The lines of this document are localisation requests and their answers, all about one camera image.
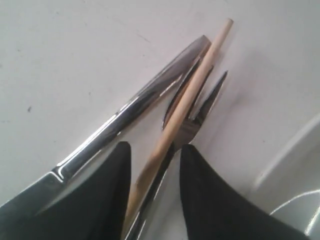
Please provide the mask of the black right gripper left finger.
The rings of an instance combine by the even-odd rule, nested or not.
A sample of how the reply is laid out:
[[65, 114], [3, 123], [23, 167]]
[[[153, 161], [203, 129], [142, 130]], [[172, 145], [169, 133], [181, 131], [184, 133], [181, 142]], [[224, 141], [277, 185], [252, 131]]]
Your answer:
[[119, 142], [80, 186], [46, 210], [1, 230], [2, 240], [119, 240], [131, 186], [132, 153]]

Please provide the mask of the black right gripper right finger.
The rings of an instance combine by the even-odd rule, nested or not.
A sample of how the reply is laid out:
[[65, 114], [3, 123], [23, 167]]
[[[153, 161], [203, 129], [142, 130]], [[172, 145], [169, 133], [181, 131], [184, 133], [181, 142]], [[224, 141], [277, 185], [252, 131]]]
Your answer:
[[195, 146], [181, 148], [179, 190], [190, 240], [307, 240], [236, 192]]

